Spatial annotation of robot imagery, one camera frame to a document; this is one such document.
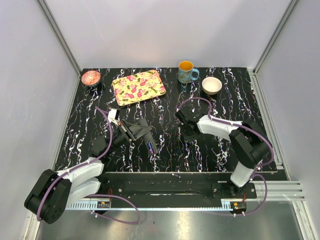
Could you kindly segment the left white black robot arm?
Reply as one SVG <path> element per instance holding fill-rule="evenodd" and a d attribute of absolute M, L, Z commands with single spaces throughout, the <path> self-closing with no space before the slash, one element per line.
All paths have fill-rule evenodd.
<path fill-rule="evenodd" d="M 117 120 L 117 131 L 108 139 L 97 136 L 91 141 L 92 156 L 83 163 L 65 170 L 45 170 L 24 201 L 24 207 L 41 221 L 53 224 L 66 207 L 89 195 L 102 198 L 108 193 L 108 185 L 98 176 L 106 166 L 105 155 L 114 152 L 126 142 L 143 139 L 150 153 L 155 153 L 151 126 L 145 118 L 136 124 Z"/>

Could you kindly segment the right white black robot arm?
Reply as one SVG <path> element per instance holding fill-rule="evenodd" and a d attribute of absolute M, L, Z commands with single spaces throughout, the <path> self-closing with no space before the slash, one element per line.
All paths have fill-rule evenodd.
<path fill-rule="evenodd" d="M 274 160 L 271 142 L 252 119 L 230 121 L 182 109 L 175 116 L 180 121 L 186 143 L 196 140 L 199 135 L 212 135 L 231 142 L 238 162 L 223 189 L 233 198 L 239 198 L 245 193 L 245 186 L 262 166 L 265 158 Z"/>

